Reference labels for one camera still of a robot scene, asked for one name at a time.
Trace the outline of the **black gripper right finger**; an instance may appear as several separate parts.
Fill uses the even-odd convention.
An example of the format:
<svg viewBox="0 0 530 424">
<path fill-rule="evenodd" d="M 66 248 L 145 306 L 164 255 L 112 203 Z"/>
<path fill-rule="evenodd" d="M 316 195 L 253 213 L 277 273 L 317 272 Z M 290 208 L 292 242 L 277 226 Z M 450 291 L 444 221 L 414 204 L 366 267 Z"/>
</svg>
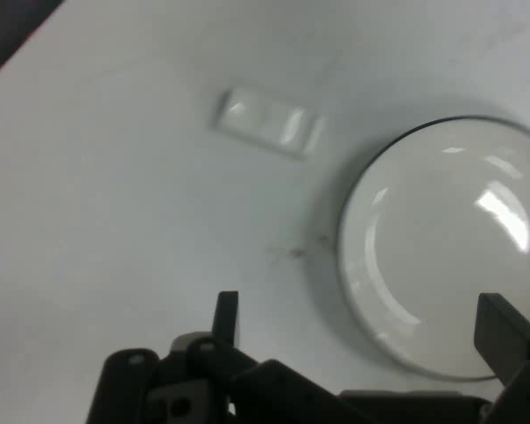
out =
<svg viewBox="0 0 530 424">
<path fill-rule="evenodd" d="M 498 293 L 478 298 L 473 343 L 503 385 L 485 423 L 530 423 L 530 321 Z"/>
</svg>

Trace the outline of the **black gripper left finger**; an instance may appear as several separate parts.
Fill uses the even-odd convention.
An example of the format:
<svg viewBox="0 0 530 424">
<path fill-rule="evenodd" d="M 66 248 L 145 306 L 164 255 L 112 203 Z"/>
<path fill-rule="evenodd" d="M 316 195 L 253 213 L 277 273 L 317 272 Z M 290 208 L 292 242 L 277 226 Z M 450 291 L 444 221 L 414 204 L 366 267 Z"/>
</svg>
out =
<svg viewBox="0 0 530 424">
<path fill-rule="evenodd" d="M 276 360 L 235 344 L 239 295 L 222 291 L 209 332 L 177 337 L 161 359 L 129 349 L 104 362 L 89 423 L 361 423 L 363 415 Z"/>
</svg>

